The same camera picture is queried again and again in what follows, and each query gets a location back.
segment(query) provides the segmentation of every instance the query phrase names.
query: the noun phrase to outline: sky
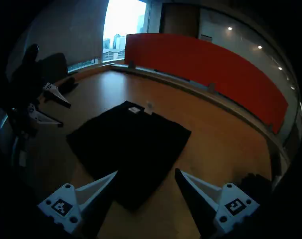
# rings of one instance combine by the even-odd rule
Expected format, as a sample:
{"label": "sky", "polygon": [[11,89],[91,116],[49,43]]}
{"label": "sky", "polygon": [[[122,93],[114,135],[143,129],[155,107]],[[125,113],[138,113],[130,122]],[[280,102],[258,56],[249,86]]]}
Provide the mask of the sky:
{"label": "sky", "polygon": [[146,3],[138,0],[109,0],[105,16],[103,38],[113,42],[115,34],[136,33],[138,16],[145,14]]}

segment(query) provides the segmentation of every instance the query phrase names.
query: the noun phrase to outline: skyscraper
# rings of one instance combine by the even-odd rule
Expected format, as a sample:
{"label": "skyscraper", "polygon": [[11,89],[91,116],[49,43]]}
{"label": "skyscraper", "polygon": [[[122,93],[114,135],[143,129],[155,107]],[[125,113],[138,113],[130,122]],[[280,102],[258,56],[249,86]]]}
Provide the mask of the skyscraper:
{"label": "skyscraper", "polygon": [[144,14],[138,16],[138,25],[136,27],[136,33],[143,33],[144,32],[143,24],[144,24]]}
{"label": "skyscraper", "polygon": [[120,34],[116,34],[114,36],[114,39],[113,39],[113,44],[112,44],[112,49],[115,49],[117,47],[117,38],[118,37],[121,37]]}
{"label": "skyscraper", "polygon": [[109,49],[110,48],[110,38],[103,39],[102,49]]}

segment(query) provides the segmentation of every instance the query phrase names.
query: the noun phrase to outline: black object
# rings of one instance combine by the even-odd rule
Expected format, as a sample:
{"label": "black object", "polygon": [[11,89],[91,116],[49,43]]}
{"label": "black object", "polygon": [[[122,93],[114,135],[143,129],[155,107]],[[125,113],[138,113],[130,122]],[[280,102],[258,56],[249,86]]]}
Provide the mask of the black object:
{"label": "black object", "polygon": [[39,64],[42,77],[50,84],[77,73],[76,71],[68,73],[67,60],[63,53],[52,54],[40,60]]}
{"label": "black object", "polygon": [[249,173],[243,178],[238,187],[259,205],[270,198],[272,191],[272,183],[270,180],[259,174],[254,175],[252,173]]}
{"label": "black object", "polygon": [[[128,109],[141,111],[133,113]],[[138,209],[160,185],[191,132],[158,114],[149,115],[124,102],[93,118],[67,136],[86,170],[102,178],[116,170],[116,200]]]}

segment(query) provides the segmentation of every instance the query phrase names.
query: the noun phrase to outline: black cloth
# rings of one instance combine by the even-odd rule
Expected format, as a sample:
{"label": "black cloth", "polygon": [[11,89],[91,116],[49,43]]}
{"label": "black cloth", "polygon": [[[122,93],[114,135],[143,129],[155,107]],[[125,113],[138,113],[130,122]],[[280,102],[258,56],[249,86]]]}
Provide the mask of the black cloth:
{"label": "black cloth", "polygon": [[[141,111],[135,114],[131,107]],[[126,101],[67,136],[95,179],[118,170],[115,199],[129,210],[138,209],[161,184],[191,134],[176,122],[143,110]]]}

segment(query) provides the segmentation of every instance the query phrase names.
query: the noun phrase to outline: chair backrest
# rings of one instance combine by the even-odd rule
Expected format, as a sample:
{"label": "chair backrest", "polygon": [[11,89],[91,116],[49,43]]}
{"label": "chair backrest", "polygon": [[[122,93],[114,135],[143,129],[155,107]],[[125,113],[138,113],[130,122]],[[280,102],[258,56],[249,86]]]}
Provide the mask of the chair backrest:
{"label": "chair backrest", "polygon": [[46,82],[55,82],[67,77],[67,61],[63,53],[56,53],[40,60],[41,75]]}

